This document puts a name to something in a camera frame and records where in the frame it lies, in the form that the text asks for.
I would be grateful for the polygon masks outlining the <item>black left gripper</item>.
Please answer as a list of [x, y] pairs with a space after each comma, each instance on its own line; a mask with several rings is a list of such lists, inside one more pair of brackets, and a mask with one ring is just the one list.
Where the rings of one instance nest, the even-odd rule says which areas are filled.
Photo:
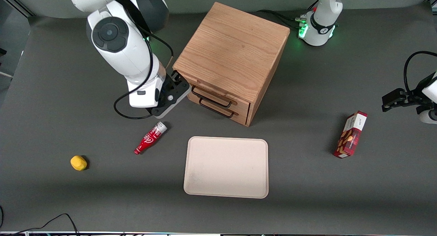
[[390, 109], [398, 107], [407, 107], [413, 105], [426, 105], [426, 97], [420, 90], [416, 88], [414, 90], [406, 91], [402, 88], [397, 88], [396, 91], [391, 91], [390, 93], [382, 96], [382, 112], [387, 112]]

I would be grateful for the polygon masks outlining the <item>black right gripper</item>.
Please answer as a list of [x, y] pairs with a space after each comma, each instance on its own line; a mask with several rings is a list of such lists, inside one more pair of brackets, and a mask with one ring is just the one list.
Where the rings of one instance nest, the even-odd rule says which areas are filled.
[[161, 119], [192, 91], [191, 84], [177, 70], [167, 75], [159, 92], [158, 105], [150, 108], [150, 114]]

